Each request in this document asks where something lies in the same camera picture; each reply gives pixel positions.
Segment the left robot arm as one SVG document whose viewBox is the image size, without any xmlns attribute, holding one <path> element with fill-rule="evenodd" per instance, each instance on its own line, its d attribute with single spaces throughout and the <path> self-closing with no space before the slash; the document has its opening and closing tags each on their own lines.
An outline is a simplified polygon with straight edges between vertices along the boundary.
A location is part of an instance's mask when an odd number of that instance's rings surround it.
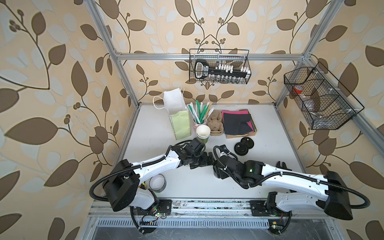
<svg viewBox="0 0 384 240">
<path fill-rule="evenodd" d="M 91 186 L 89 195 L 94 200 L 110 203 L 114 212 L 126 207 L 151 209 L 156 205 L 156 196 L 149 190 L 140 189 L 140 185 L 152 177 L 182 166 L 189 166 L 193 170 L 213 165 L 213 153 L 205 150 L 205 144 L 194 138 L 170 145 L 164 154 L 146 161 L 129 163 L 124 159 L 110 174 Z"/>
</svg>

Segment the green white paper bag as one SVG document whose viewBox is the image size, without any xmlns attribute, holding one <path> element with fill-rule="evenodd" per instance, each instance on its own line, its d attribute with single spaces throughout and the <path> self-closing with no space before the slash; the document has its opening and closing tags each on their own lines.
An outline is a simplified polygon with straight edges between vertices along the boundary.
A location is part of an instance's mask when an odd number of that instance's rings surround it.
<svg viewBox="0 0 384 240">
<path fill-rule="evenodd" d="M 164 106 L 162 108 L 158 108 L 156 106 L 156 98 L 163 101 Z M 183 92 L 180 88 L 164 92 L 162 98 L 154 96 L 153 105 L 158 110 L 166 109 L 170 117 L 176 140 L 180 140 L 191 135 L 190 114 L 185 104 Z"/>
</svg>

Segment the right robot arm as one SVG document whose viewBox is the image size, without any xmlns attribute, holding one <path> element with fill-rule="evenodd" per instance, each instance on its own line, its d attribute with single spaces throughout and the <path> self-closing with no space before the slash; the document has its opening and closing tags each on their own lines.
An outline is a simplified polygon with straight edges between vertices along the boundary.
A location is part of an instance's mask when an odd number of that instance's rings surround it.
<svg viewBox="0 0 384 240">
<path fill-rule="evenodd" d="M 242 163 L 226 155 L 215 160 L 213 169 L 218 179 L 231 178 L 246 190 L 265 186 L 286 189 L 286 193 L 270 192 L 264 206 L 257 208 L 271 216 L 297 210 L 322 211 L 330 217 L 350 221 L 353 209 L 365 209 L 371 204 L 365 195 L 348 188 L 332 171 L 326 175 L 306 175 L 258 161 Z"/>
</svg>

